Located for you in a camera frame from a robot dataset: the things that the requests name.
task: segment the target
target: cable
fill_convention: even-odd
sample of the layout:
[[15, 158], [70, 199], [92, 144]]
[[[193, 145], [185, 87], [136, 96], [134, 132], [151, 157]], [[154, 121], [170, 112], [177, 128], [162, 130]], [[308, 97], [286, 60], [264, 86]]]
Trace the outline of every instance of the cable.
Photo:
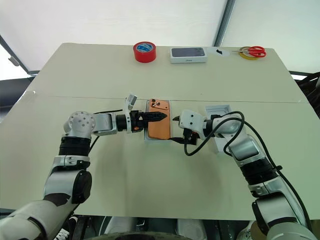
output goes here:
[[231, 154], [229, 152], [227, 152], [227, 148], [239, 136], [239, 134], [241, 133], [241, 131], [244, 128], [244, 125], [245, 125], [245, 116], [243, 115], [242, 112], [240, 112], [240, 111], [232, 111], [232, 112], [229, 112], [229, 113], [223, 115], [222, 117], [224, 117], [226, 115], [230, 115], [230, 114], [239, 114], [241, 116], [241, 124], [239, 126], [239, 129], [236, 131], [235, 135], [233, 136], [233, 138], [231, 138], [223, 148], [224, 153], [229, 155], [229, 156], [231, 156]]
[[112, 111], [99, 111], [99, 112], [95, 112], [94, 114], [107, 114], [107, 113], [116, 113], [116, 112], [121, 112], [122, 109], [118, 109], [118, 110], [112, 110]]
[[101, 231], [102, 231], [102, 227], [104, 226], [104, 223], [105, 223], [105, 220], [106, 220], [107, 216], [104, 217], [104, 219], [102, 220], [102, 223], [101, 223], [101, 226], [100, 226], [100, 229], [99, 229], [99, 235], [101, 234]]
[[184, 136], [184, 153], [185, 155], [187, 156], [192, 156], [194, 154], [196, 154], [197, 152], [199, 152], [200, 149], [203, 148], [203, 146], [210, 140], [210, 138], [215, 134], [215, 132], [217, 131], [217, 129], [224, 123], [228, 122], [228, 121], [231, 121], [231, 120], [239, 120], [239, 118], [237, 117], [230, 117], [228, 119], [225, 119], [223, 121], [221, 121], [214, 129], [212, 129], [212, 131], [209, 133], [209, 135], [205, 138], [205, 140], [192, 152], [188, 152], [187, 151], [187, 142], [188, 142], [188, 137], [187, 136]]
[[298, 192], [296, 191], [296, 189], [294, 188], [294, 186], [289, 182], [289, 180], [285, 177], [285, 175], [280, 171], [280, 169], [276, 166], [275, 162], [273, 161], [273, 159], [271, 158], [269, 151], [267, 149], [267, 146], [264, 142], [264, 140], [262, 139], [262, 137], [260, 136], [260, 134], [255, 130], [255, 128], [253, 126], [251, 126], [249, 123], [247, 123], [246, 121], [244, 122], [245, 125], [247, 125], [253, 132], [254, 134], [257, 136], [257, 138], [259, 139], [263, 150], [265, 151], [265, 154], [267, 156], [267, 158], [269, 159], [271, 165], [273, 166], [274, 169], [276, 169], [276, 172], [283, 178], [283, 180], [285, 181], [285, 183], [289, 186], [289, 188], [292, 190], [294, 196], [296, 197], [296, 199], [298, 200], [302, 211], [303, 211], [303, 215], [307, 224], [307, 228], [312, 232], [312, 226], [311, 226], [311, 222], [310, 222], [310, 217], [309, 214], [307, 212], [306, 206], [304, 205], [302, 199], [300, 198]]
[[[282, 179], [284, 180], [284, 182], [289, 186], [289, 188], [291, 189], [291, 191], [293, 192], [294, 196], [296, 197], [298, 203], [300, 204], [301, 208], [302, 208], [302, 211], [303, 211], [303, 215], [304, 215], [304, 218], [305, 218], [305, 221], [306, 221], [306, 225], [307, 225], [307, 228], [312, 232], [312, 226], [311, 226], [311, 221], [310, 221], [310, 217], [309, 217], [309, 214], [307, 212], [307, 209], [306, 209], [306, 206], [304, 205], [302, 199], [300, 198], [298, 192], [296, 191], [296, 189], [294, 188], [294, 186], [289, 182], [289, 180], [285, 177], [285, 175], [280, 171], [280, 168], [276, 166], [275, 162], [273, 161], [273, 159], [271, 158], [270, 156], [270, 153], [267, 149], [267, 146], [264, 142], [264, 140], [262, 139], [262, 137], [260, 136], [260, 134], [255, 130], [255, 128], [253, 126], [251, 126], [248, 122], [244, 121], [244, 117], [243, 115], [241, 116], [241, 119], [237, 118], [237, 117], [230, 117], [228, 119], [225, 119], [223, 120], [222, 122], [220, 122], [210, 133], [209, 135], [205, 138], [205, 140], [199, 145], [199, 147], [197, 147], [193, 152], [190, 152], [188, 153], [187, 151], [187, 140], [188, 140], [188, 137], [187, 136], [184, 136], [184, 153], [187, 155], [187, 156], [192, 156], [194, 154], [196, 154], [200, 149], [202, 149], [202, 147], [209, 141], [209, 139], [214, 135], [215, 131], [224, 123], [228, 122], [228, 121], [231, 121], [231, 120], [236, 120], [236, 121], [241, 121], [241, 123], [244, 123], [246, 126], [248, 126], [253, 132], [254, 134], [256, 135], [256, 137], [259, 139], [262, 147], [263, 147], [263, 150], [267, 156], [267, 158], [269, 159], [272, 167], [276, 170], [276, 172], [280, 175], [280, 177], [282, 177]], [[228, 141], [226, 143], [226, 145], [230, 145], [230, 143], [232, 141], [234, 141], [234, 139], [236, 137], [233, 137], [230, 141]]]
[[98, 140], [99, 138], [100, 138], [100, 136], [96, 136], [95, 140], [93, 141], [93, 143], [92, 143], [91, 146], [90, 146], [90, 149], [89, 149], [89, 152], [88, 152], [88, 153], [91, 152], [92, 148], [94, 147], [94, 145], [96, 144], [96, 142], [97, 142], [97, 140]]

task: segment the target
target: red tape roll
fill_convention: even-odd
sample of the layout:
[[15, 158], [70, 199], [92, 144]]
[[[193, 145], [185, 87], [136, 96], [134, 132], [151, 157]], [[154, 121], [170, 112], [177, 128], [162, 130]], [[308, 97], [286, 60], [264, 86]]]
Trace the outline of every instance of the red tape roll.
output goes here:
[[135, 59], [140, 63], [150, 63], [156, 59], [156, 45], [149, 41], [141, 41], [133, 46]]

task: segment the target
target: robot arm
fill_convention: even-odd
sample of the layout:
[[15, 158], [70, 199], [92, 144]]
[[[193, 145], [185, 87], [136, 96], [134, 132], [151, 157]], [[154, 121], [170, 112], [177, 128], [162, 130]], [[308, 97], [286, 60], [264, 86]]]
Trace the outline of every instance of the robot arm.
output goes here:
[[131, 111], [137, 96], [124, 103], [124, 114], [74, 112], [64, 124], [59, 154], [53, 160], [43, 200], [33, 201], [0, 221], [1, 240], [52, 240], [79, 204], [90, 196], [91, 135], [140, 132], [148, 122], [164, 119], [162, 112]]
[[215, 130], [213, 137], [229, 142], [237, 134], [228, 150], [248, 182], [251, 194], [257, 198], [252, 209], [260, 230], [270, 240], [316, 239], [307, 229], [307, 220], [296, 196], [257, 141], [241, 128], [237, 115], [206, 119], [199, 113], [184, 110], [179, 117], [179, 127], [185, 129], [185, 138], [196, 132], [205, 140]]

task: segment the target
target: phone case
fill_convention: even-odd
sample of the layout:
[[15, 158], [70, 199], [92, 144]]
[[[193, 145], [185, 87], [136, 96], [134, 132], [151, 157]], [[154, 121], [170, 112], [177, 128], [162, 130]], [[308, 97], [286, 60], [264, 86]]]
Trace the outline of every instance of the phone case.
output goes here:
[[170, 130], [170, 105], [168, 101], [150, 99], [149, 112], [161, 112], [167, 115], [161, 121], [148, 123], [148, 136], [152, 139], [168, 140], [171, 137]]

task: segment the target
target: scissors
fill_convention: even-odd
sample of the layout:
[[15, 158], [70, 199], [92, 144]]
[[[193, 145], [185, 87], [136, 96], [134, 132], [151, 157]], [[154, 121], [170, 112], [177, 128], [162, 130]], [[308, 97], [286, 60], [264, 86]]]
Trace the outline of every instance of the scissors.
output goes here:
[[262, 46], [251, 46], [249, 48], [233, 52], [250, 54], [251, 56], [256, 58], [264, 58], [267, 55], [265, 49]]

